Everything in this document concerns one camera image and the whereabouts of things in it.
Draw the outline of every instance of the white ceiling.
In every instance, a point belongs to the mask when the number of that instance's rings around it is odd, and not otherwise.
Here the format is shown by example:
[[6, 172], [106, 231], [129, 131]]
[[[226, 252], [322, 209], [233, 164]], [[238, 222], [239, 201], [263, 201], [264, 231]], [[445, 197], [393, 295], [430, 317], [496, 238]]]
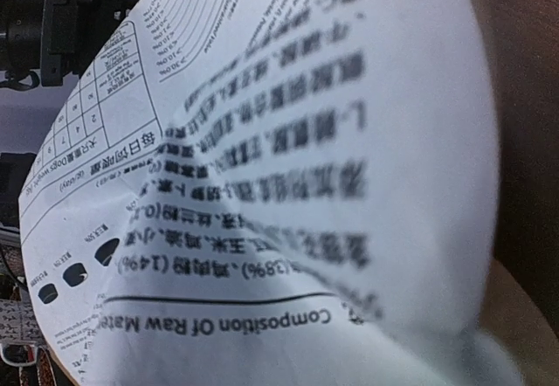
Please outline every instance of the white ceiling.
[[76, 81], [66, 77], [63, 87], [28, 93], [0, 89], [0, 152], [37, 151]]

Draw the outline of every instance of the wooden surface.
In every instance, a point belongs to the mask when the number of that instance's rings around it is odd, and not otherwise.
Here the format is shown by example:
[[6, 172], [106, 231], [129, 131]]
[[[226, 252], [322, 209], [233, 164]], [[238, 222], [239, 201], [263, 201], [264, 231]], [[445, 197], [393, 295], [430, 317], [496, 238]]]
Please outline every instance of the wooden surface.
[[487, 279], [480, 325], [514, 358], [527, 386], [559, 386], [559, 340], [533, 301], [497, 261]]
[[502, 139], [497, 258], [559, 333], [559, 0], [475, 0]]

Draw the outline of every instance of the brown wall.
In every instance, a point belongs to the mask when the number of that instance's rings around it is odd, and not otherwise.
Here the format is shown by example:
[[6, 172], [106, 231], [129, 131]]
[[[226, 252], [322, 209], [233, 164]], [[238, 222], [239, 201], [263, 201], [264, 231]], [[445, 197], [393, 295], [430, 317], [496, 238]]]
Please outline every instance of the brown wall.
[[502, 137], [497, 258], [559, 333], [559, 0], [476, 0]]

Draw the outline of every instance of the camera lens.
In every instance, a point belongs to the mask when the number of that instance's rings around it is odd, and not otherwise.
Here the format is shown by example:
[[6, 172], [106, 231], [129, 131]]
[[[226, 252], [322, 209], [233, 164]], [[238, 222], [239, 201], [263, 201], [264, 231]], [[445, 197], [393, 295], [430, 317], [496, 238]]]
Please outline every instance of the camera lens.
[[0, 71], [38, 69], [45, 0], [0, 0]]

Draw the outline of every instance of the black camera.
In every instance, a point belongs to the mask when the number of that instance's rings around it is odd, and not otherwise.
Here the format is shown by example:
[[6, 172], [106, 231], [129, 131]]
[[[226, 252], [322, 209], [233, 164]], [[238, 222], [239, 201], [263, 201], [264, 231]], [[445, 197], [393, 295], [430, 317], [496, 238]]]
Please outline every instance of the black camera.
[[0, 88], [61, 86], [67, 74], [81, 76], [138, 1], [0, 0]]

